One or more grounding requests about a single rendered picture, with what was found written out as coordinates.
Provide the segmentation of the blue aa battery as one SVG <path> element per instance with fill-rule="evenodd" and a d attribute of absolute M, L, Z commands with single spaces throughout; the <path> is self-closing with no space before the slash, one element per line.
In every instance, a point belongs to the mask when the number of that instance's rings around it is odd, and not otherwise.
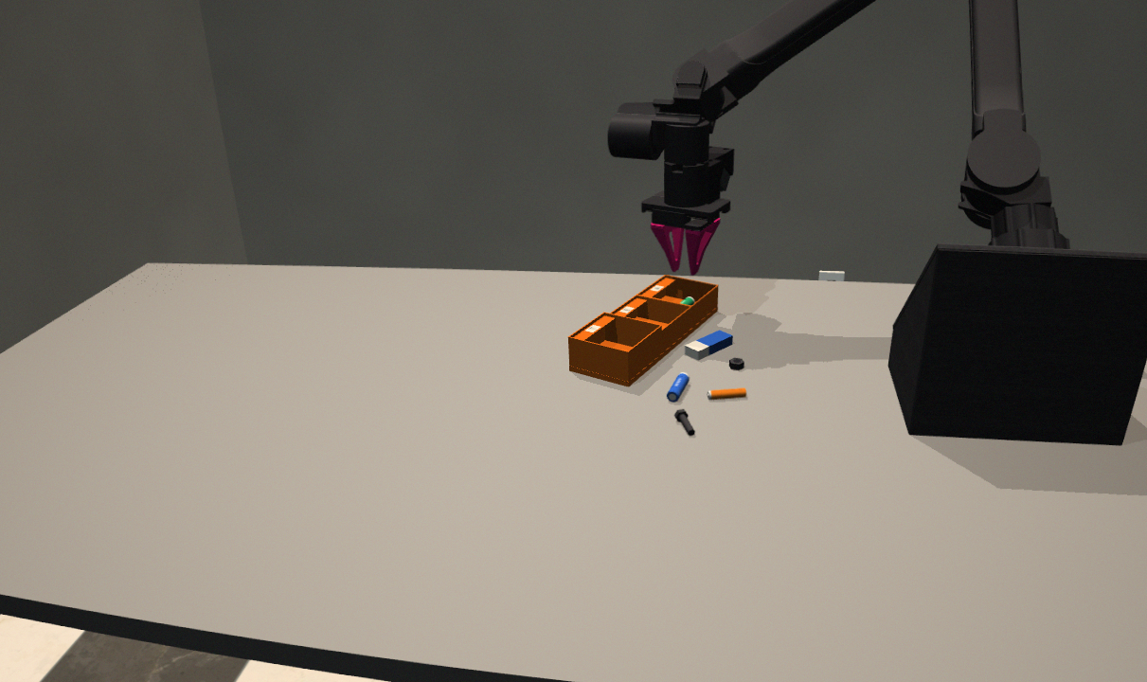
<path fill-rule="evenodd" d="M 670 386 L 670 391 L 668 391 L 668 399 L 670 402 L 674 403 L 678 401 L 678 399 L 680 399 L 680 395 L 682 394 L 682 389 L 685 389 L 686 385 L 689 384 L 689 381 L 690 376 L 688 374 L 685 373 L 678 374 L 678 376 L 674 379 L 674 383 L 672 384 L 672 386 Z"/>

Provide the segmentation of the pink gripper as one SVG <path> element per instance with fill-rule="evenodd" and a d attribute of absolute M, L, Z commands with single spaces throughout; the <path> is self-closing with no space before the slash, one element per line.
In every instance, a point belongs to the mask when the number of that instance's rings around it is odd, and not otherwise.
<path fill-rule="evenodd" d="M 668 254 L 673 272 L 680 269 L 682 230 L 686 229 L 690 275 L 694 276 L 699 273 L 700 260 L 707 252 L 713 232 L 719 227 L 720 212 L 729 212 L 729 199 L 713 199 L 708 206 L 707 194 L 708 160 L 697 164 L 697 167 L 682 167 L 682 171 L 676 171 L 676 164 L 665 160 L 664 191 L 641 202 L 641 212 L 651 212 L 651 232 L 660 241 L 661 249 Z"/>

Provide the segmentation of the black hex bolt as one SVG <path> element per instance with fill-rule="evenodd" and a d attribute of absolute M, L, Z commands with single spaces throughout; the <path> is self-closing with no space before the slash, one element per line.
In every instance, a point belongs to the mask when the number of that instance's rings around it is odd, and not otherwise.
<path fill-rule="evenodd" d="M 678 422 L 682 423 L 682 428 L 685 428 L 685 430 L 687 431 L 687 433 L 689 433 L 689 436 L 694 436 L 695 431 L 693 430 L 693 428 L 690 428 L 690 422 L 689 422 L 689 420 L 687 420 L 688 417 L 689 417 L 689 414 L 687 414 L 685 411 L 685 409 L 680 409 L 680 410 L 677 410 L 674 413 L 674 418 Z"/>

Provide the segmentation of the blue rectangular block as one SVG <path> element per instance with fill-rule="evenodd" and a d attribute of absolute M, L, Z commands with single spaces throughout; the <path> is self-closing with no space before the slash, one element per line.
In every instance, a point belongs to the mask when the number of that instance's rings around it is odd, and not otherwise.
<path fill-rule="evenodd" d="M 695 361 L 700 361 L 700 359 L 707 358 L 707 355 L 719 352 L 721 348 L 729 347 L 729 345 L 732 345 L 732 338 L 733 335 L 717 330 L 717 332 L 707 335 L 707 337 L 699 338 L 697 342 L 690 342 L 690 344 L 685 345 L 685 355 L 689 355 L 695 359 Z"/>

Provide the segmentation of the orange battery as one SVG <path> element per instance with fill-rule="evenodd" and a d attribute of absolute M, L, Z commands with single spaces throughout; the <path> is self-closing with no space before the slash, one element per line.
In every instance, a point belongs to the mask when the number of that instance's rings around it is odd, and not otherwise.
<path fill-rule="evenodd" d="M 729 399 L 746 397 L 746 389 L 721 389 L 721 391 L 708 391 L 709 399 Z"/>

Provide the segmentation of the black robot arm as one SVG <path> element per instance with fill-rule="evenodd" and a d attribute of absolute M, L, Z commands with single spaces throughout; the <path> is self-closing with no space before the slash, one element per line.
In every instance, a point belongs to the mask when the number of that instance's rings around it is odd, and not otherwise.
<path fill-rule="evenodd" d="M 658 160 L 664 151 L 664 165 L 669 160 L 676 171 L 708 160 L 710 206 L 727 191 L 734 167 L 734 150 L 710 146 L 716 119 L 873 1 L 790 0 L 744 33 L 699 50 L 672 75 L 674 100 L 619 105 L 609 121 L 609 152 Z M 1025 131 L 1016 0 L 970 0 L 970 44 L 972 144 L 959 207 L 973 224 L 992 229 L 988 245 L 1070 249 L 1050 207 L 1039 144 Z"/>

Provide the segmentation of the orange rack of three bins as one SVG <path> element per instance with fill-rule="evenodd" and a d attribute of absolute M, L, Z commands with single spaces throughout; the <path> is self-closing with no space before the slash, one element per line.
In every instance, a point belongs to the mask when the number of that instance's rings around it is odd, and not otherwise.
<path fill-rule="evenodd" d="M 716 312 L 719 285 L 665 275 L 569 335 L 569 371 L 630 386 Z"/>

